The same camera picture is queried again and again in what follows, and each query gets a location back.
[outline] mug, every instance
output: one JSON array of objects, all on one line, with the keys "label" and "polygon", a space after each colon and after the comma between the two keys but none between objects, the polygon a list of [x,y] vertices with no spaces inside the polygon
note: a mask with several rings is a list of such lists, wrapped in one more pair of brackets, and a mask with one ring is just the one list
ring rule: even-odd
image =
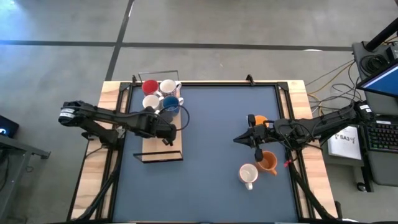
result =
[{"label": "mug", "polygon": [[268,171],[272,175],[277,175],[275,168],[278,164],[278,159],[276,158],[275,154],[270,151],[263,151],[262,152],[263,159],[260,162],[256,161],[256,167],[259,171]]},{"label": "mug", "polygon": [[151,95],[151,94],[157,94],[159,96],[161,96],[159,90],[159,84],[157,83],[156,80],[146,80],[144,81],[144,83],[141,86],[142,91],[144,92],[144,94],[147,95]]},{"label": "mug", "polygon": [[155,95],[147,95],[144,97],[144,99],[142,100],[142,106],[144,108],[147,108],[148,106],[150,106],[151,108],[153,108],[154,110],[156,110],[155,113],[159,113],[159,109],[160,109],[160,101],[163,99],[163,97],[157,97]]},{"label": "mug", "polygon": [[252,164],[245,164],[239,169],[239,180],[245,184],[248,190],[253,189],[253,182],[257,180],[259,172]]},{"label": "mug", "polygon": [[164,97],[177,96],[177,90],[181,88],[181,82],[174,80],[164,80],[160,83],[160,92]]},{"label": "mug", "polygon": [[162,106],[165,111],[172,113],[173,116],[176,116],[180,112],[179,105],[184,103],[184,99],[182,97],[177,98],[175,96],[166,96],[162,101]]},{"label": "mug", "polygon": [[263,116],[263,115],[255,115],[254,118],[256,119],[256,125],[263,124],[264,121],[267,121],[267,120],[268,120],[268,119],[267,119],[265,116]]}]

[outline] red mug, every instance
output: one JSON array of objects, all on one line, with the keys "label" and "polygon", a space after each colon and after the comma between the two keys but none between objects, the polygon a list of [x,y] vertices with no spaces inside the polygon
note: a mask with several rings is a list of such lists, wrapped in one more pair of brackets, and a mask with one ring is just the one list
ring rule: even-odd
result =
[{"label": "red mug", "polygon": [[159,90],[159,83],[156,80],[146,80],[142,84],[141,89],[146,96],[156,94]]}]

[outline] concrete floor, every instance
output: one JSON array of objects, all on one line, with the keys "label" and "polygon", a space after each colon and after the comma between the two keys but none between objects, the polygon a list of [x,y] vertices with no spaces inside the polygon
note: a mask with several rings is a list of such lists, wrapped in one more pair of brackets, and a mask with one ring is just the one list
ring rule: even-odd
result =
[{"label": "concrete floor", "polygon": [[[0,0],[0,40],[115,42],[126,6],[127,0]],[[370,39],[397,13],[393,0],[136,0],[124,42],[348,47]],[[35,170],[24,175],[13,217],[28,217],[28,223],[66,219],[86,140],[82,130],[57,122],[59,108],[68,100],[98,102],[112,53],[113,47],[0,45],[0,114],[21,124],[18,140],[52,151],[49,160],[30,162]],[[352,58],[351,52],[122,48],[113,80],[177,69],[182,80],[241,80],[250,73],[309,82]],[[358,76],[354,67],[352,74]],[[347,73],[333,83],[349,83]],[[328,86],[317,96],[332,94]],[[398,220],[397,188],[358,192],[348,167],[327,169],[346,218]]]}]

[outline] orange mug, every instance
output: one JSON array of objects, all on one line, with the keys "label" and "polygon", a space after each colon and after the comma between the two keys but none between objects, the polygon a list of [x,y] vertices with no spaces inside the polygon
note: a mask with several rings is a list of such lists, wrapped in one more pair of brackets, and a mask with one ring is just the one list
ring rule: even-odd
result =
[{"label": "orange mug", "polygon": [[255,115],[254,118],[256,119],[256,125],[263,124],[264,121],[267,121],[267,120],[268,120],[268,119],[267,119],[265,116],[263,116],[263,115]]},{"label": "orange mug", "polygon": [[263,159],[260,162],[256,162],[256,167],[259,171],[268,171],[272,175],[277,175],[275,168],[278,164],[278,159],[275,154],[270,151],[262,152]]}]

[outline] white mug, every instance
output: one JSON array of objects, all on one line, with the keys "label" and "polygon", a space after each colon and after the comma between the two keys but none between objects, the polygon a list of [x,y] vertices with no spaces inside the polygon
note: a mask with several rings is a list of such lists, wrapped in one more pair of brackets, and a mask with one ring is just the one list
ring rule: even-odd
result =
[{"label": "white mug", "polygon": [[253,189],[253,182],[257,180],[259,171],[253,164],[244,164],[239,169],[239,179],[245,184],[248,190]]},{"label": "white mug", "polygon": [[147,108],[148,106],[150,106],[151,108],[153,108],[155,110],[155,113],[159,113],[159,109],[160,109],[160,102],[164,99],[163,96],[158,97],[156,95],[147,95],[144,97],[144,99],[142,100],[142,106],[144,108]]},{"label": "white mug", "polygon": [[164,97],[177,96],[177,90],[181,88],[181,82],[174,80],[164,80],[159,85],[159,90]]}]

